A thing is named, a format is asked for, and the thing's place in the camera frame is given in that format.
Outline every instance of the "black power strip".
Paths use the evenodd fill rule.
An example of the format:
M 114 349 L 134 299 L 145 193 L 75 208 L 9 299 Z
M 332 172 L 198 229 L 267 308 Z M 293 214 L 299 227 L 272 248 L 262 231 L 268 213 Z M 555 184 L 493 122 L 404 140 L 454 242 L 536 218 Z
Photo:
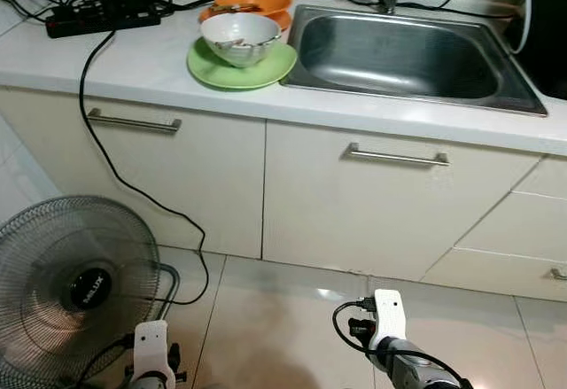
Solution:
M 86 35 L 88 33 L 157 26 L 160 14 L 150 2 L 132 4 L 126 0 L 89 0 L 76 6 L 58 6 L 45 19 L 51 38 Z

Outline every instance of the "fan grille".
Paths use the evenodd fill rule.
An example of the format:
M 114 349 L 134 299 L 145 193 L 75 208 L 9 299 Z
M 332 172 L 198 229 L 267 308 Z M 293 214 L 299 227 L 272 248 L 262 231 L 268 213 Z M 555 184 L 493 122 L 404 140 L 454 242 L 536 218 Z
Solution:
M 0 386 L 76 381 L 97 352 L 147 319 L 158 263 L 142 219 L 107 198 L 55 198 L 12 218 L 0 229 Z M 78 297 L 73 287 L 92 269 L 110 277 L 108 292 L 85 308 L 76 299 L 93 298 L 100 282 Z M 103 356 L 90 375 L 121 353 Z

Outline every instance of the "white cable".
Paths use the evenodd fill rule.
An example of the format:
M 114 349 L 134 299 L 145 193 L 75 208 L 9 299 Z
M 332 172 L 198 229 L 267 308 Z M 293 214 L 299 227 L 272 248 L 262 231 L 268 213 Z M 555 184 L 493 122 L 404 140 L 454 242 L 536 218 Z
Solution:
M 532 25 L 532 0 L 525 0 L 524 30 L 522 31 L 522 39 L 517 48 L 512 49 L 513 54 L 519 54 L 524 48 L 528 35 L 530 34 L 530 26 Z

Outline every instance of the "green plate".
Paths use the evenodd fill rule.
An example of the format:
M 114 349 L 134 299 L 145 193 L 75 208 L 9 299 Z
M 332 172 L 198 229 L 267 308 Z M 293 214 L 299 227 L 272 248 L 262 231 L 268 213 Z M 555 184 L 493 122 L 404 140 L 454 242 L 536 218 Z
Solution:
M 198 80 L 224 89 L 256 89 L 277 82 L 295 65 L 297 52 L 288 44 L 276 42 L 261 62 L 246 68 L 236 68 L 217 57 L 205 39 L 197 39 L 187 56 L 191 74 Z

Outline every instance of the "white bowl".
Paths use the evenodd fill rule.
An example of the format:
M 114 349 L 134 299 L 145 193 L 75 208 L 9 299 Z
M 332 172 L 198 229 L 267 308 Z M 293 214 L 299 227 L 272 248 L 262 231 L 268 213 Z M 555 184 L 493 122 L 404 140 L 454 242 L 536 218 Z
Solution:
M 281 33 L 272 19 L 249 12 L 215 15 L 201 23 L 201 34 L 211 50 L 235 67 L 253 66 L 264 59 Z

